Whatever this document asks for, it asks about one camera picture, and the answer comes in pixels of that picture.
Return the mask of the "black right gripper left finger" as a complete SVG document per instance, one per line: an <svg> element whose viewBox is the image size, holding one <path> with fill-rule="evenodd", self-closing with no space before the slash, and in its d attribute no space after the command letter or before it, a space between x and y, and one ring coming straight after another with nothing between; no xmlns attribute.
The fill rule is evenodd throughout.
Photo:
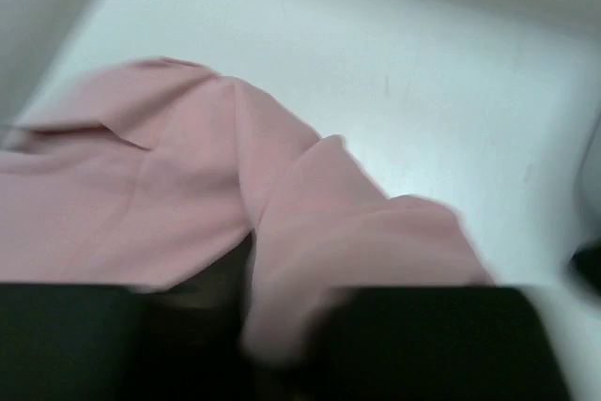
<svg viewBox="0 0 601 401"><path fill-rule="evenodd" d="M235 293L4 284L5 400L250 400Z"/></svg>

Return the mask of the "pink trousers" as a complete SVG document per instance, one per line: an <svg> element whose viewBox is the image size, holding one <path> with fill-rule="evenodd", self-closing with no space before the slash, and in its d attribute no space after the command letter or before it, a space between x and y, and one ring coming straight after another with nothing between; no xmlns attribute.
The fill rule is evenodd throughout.
<svg viewBox="0 0 601 401"><path fill-rule="evenodd" d="M388 197L336 135L173 59L103 70L1 147L1 277L170 287L255 236L242 343L297 361L338 289L488 285L455 214Z"/></svg>

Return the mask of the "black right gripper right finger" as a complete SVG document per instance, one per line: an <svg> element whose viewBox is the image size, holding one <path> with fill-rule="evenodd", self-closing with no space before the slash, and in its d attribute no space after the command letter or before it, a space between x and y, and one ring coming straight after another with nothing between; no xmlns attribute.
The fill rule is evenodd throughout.
<svg viewBox="0 0 601 401"><path fill-rule="evenodd" d="M537 310L514 287L332 291L286 400L567 400Z"/></svg>

